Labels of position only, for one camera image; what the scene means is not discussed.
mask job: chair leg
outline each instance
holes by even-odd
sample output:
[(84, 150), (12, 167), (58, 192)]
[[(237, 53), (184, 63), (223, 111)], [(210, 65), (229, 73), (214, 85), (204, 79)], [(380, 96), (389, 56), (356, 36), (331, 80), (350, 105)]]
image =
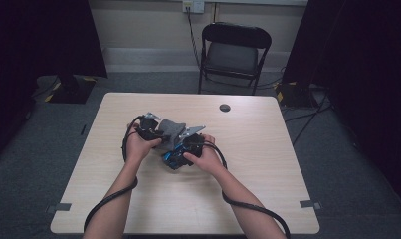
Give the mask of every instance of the chair leg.
[(200, 67), (200, 76), (199, 76), (199, 89), (197, 90), (197, 94), (201, 94), (201, 82), (203, 80), (203, 68)]
[(256, 94), (256, 87), (257, 87), (257, 83), (258, 82), (259, 82), (259, 77), (254, 79), (254, 86), (253, 86), (252, 96), (254, 96)]

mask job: black folding chair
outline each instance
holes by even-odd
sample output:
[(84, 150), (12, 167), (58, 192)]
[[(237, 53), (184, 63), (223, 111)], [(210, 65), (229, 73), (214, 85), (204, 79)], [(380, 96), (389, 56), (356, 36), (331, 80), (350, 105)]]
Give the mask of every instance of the black folding chair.
[[(258, 27), (217, 22), (202, 32), (202, 52), (198, 94), (202, 91), (203, 74), (215, 74), (254, 81), (252, 95), (256, 93), (262, 66), (272, 45), (272, 38)], [(263, 54), (259, 61), (259, 49)]]

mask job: cable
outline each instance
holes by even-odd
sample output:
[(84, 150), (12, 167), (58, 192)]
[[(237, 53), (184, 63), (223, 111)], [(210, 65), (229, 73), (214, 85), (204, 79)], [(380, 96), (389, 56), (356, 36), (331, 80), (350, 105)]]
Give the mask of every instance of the cable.
[[(126, 161), (126, 143), (128, 142), (128, 138), (134, 133), (129, 133), (129, 131), (132, 129), (132, 126), (134, 125), (134, 123), (141, 119), (142, 116), (136, 117), (128, 126), (126, 132), (125, 132), (125, 136), (122, 140), (122, 154), (123, 154), (123, 160)], [(95, 213), (97, 213), (99, 211), (99, 209), (101, 209), (103, 206), (105, 206), (106, 204), (110, 203), (112, 200), (124, 195), (126, 192), (134, 189), (138, 184), (138, 179), (137, 176), (135, 177), (134, 181), (132, 182), (132, 184), (126, 188), (124, 188), (123, 190), (120, 190), (114, 194), (111, 194), (110, 196), (104, 198), (100, 203), (98, 203), (89, 213), (89, 215), (86, 217), (86, 221), (85, 221), (85, 226), (83, 228), (84, 231), (86, 231), (86, 228), (89, 225), (89, 222), (91, 222), (92, 217), (95, 215)]]
[(190, 24), (191, 43), (193, 44), (194, 56), (196, 57), (197, 67), (200, 70), (200, 62), (199, 62), (199, 57), (198, 57), (198, 53), (197, 53), (196, 40), (194, 38), (193, 26), (191, 24), (191, 9), (189, 7), (186, 7), (185, 10), (187, 11), (187, 15), (188, 15), (188, 23)]
[[(134, 132), (129, 133), (130, 129), (134, 125), (135, 121), (138, 120), (138, 119), (141, 119), (141, 118), (142, 118), (142, 116), (135, 118), (131, 122), (131, 124), (128, 126), (128, 128), (126, 130), (126, 133), (125, 133), (125, 136), (124, 136), (124, 139), (122, 141), (122, 152), (126, 151), (126, 149), (125, 149), (126, 142), (128, 141), (129, 136), (134, 133)], [(191, 145), (208, 146), (208, 147), (211, 147), (214, 150), (216, 150), (216, 152), (219, 154), (219, 157), (221, 158), (222, 165), (228, 170), (228, 165), (227, 165), (227, 162), (225, 160), (225, 157), (224, 157), (223, 153), (221, 152), (221, 150), (214, 143), (212, 143), (210, 141), (205, 141), (204, 143), (190, 143), (190, 144)], [(84, 231), (86, 231), (86, 228), (88, 227), (90, 221), (92, 220), (93, 216), (99, 211), (99, 209), (101, 209), (103, 206), (105, 206), (106, 204), (110, 203), (114, 199), (124, 195), (126, 192), (134, 189), (137, 186), (137, 184), (138, 184), (138, 179), (137, 179), (137, 177), (135, 177), (134, 181), (132, 182), (132, 184), (130, 186), (124, 188), (123, 190), (115, 192), (114, 194), (111, 194), (110, 196), (104, 198), (100, 203), (98, 203), (91, 210), (89, 215), (87, 216), (86, 221), (85, 221), (85, 225), (84, 225)], [(284, 231), (285, 231), (285, 234), (287, 236), (287, 239), (291, 239), (291, 232), (290, 232), (290, 229), (289, 229), (287, 223), (285, 222), (285, 220), (281, 216), (279, 216), (275, 212), (273, 212), (271, 210), (268, 210), (268, 209), (266, 209), (264, 207), (258, 206), (258, 205), (253, 205), (253, 204), (250, 204), (250, 203), (245, 203), (245, 202), (239, 202), (239, 201), (232, 200), (224, 193), (223, 190), (222, 190), (222, 197), (223, 197), (224, 201), (227, 202), (230, 205), (237, 206), (237, 207), (243, 207), (243, 208), (247, 208), (247, 209), (250, 209), (250, 210), (255, 210), (255, 211), (258, 211), (258, 212), (262, 212), (262, 213), (265, 213), (268, 216), (274, 218), (284, 228)]]
[[(219, 157), (221, 158), (222, 165), (228, 170), (227, 162), (226, 162), (225, 157), (222, 154), (221, 150), (219, 150), (219, 148), (214, 143), (209, 142), (209, 141), (206, 141), (206, 142), (207, 143), (193, 143), (193, 144), (204, 145), (204, 146), (208, 146), (208, 147), (211, 147), (211, 148), (215, 149), (218, 152)], [(258, 206), (258, 205), (232, 200), (224, 193), (224, 191), (222, 191), (222, 197), (223, 197), (224, 201), (226, 203), (230, 204), (230, 205), (237, 206), (237, 207), (243, 207), (243, 208), (247, 208), (247, 209), (250, 209), (250, 210), (254, 210), (254, 211), (261, 212), (261, 213), (265, 213), (266, 215), (274, 218), (284, 228), (285, 235), (286, 235), (287, 239), (291, 239), (290, 228), (288, 227), (287, 223), (285, 222), (285, 220), (280, 215), (276, 214), (275, 212), (273, 212), (273, 211), (271, 211), (269, 209), (266, 209), (266, 208)]]
[(288, 121), (291, 121), (291, 120), (297, 120), (297, 119), (302, 119), (302, 118), (306, 118), (306, 117), (311, 117), (310, 119), (308, 119), (307, 123), (306, 123), (305, 126), (301, 129), (301, 131), (300, 131), (300, 133), (297, 135), (297, 137), (294, 139), (294, 141), (293, 141), (293, 146), (296, 144), (297, 140), (300, 138), (300, 136), (301, 136), (302, 133), (305, 131), (305, 129), (308, 127), (308, 125), (311, 123), (312, 119), (314, 119), (314, 117), (317, 116), (318, 113), (324, 112), (324, 111), (326, 111), (326, 110), (328, 110), (328, 109), (331, 108), (331, 105), (330, 105), (330, 106), (328, 106), (327, 108), (325, 108), (324, 110), (321, 109), (321, 107), (322, 107), (323, 104), (324, 104), (324, 100), (327, 98), (328, 92), (329, 92), (329, 91), (327, 91), (327, 92), (324, 94), (324, 97), (323, 97), (323, 100), (321, 100), (320, 106), (318, 107), (317, 111), (315, 111), (314, 113), (308, 114), (308, 115), (305, 115), (305, 116), (301, 116), (301, 117), (297, 117), (297, 118), (292, 118), (292, 119), (287, 119), (287, 120), (285, 120), (285, 122), (288, 122)]
[(132, 182), (132, 184), (128, 187), (126, 187), (123, 190), (120, 190), (114, 194), (111, 194), (110, 196), (104, 198), (100, 203), (98, 203), (89, 213), (88, 217), (86, 218), (85, 221), (85, 227), (84, 227), (84, 231), (86, 231), (86, 228), (89, 225), (89, 222), (92, 220), (92, 217), (95, 215), (95, 213), (98, 212), (99, 209), (101, 209), (103, 206), (105, 206), (106, 204), (110, 203), (112, 200), (117, 199), (120, 196), (123, 196), (125, 193), (127, 193), (128, 191), (134, 189), (138, 184), (138, 179), (137, 176), (135, 177), (134, 181)]
[(32, 96), (32, 98), (38, 97), (39, 95), (45, 93), (48, 89), (50, 89), (50, 88), (57, 82), (57, 80), (58, 80), (58, 76), (55, 77), (54, 81), (53, 81), (48, 87), (46, 87), (44, 90), (42, 90), (42, 91), (39, 92), (39, 93), (35, 93), (35, 94)]
[(324, 108), (323, 110), (321, 110), (321, 111), (319, 111), (319, 112), (314, 112), (314, 113), (311, 113), (311, 114), (308, 114), (308, 115), (304, 115), (304, 116), (300, 116), (300, 117), (295, 117), (295, 118), (292, 118), (292, 119), (287, 119), (287, 120), (285, 120), (285, 122), (289, 122), (289, 121), (292, 121), (292, 120), (299, 120), (299, 119), (307, 118), (307, 117), (312, 117), (313, 115), (316, 115), (316, 114), (318, 114), (318, 113), (325, 112), (325, 111), (329, 110), (330, 108), (331, 108), (331, 104), (330, 104), (328, 107)]

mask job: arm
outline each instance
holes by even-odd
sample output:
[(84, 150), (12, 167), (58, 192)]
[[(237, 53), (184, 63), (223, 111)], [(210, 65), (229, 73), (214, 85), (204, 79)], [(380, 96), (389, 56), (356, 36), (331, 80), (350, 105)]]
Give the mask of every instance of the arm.
[[(133, 133), (135, 127), (137, 124), (134, 124), (131, 129), (132, 134), (126, 145), (125, 165), (105, 197), (131, 185), (150, 149), (160, 144), (160, 139), (145, 141), (137, 133)], [(131, 192), (125, 193), (99, 209), (89, 223), (83, 238), (121, 238), (125, 229)]]
[[(204, 138), (205, 141), (215, 143), (215, 138), (210, 135), (204, 135)], [(200, 158), (187, 152), (184, 153), (184, 157), (200, 169), (210, 173), (230, 199), (264, 207), (260, 200), (222, 165), (215, 150), (211, 147), (204, 146)], [(248, 238), (286, 238), (272, 217), (242, 207), (232, 205), (231, 207), (241, 229)]]

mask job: table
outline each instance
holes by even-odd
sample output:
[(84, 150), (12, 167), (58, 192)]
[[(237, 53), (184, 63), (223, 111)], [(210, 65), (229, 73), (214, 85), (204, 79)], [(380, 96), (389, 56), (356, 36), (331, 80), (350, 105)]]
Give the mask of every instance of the table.
[[(220, 111), (227, 104), (229, 112)], [(57, 211), (54, 233), (83, 233), (90, 210), (101, 201), (124, 164), (121, 141), (126, 125), (152, 112), (163, 119), (206, 125), (216, 137), (228, 169), (270, 210), (288, 223), (292, 233), (317, 233), (319, 225), (309, 200), (295, 152), (278, 103), (271, 97), (106, 94)], [(138, 172), (125, 233), (242, 234), (219, 184), (195, 165), (178, 170), (152, 150)]]

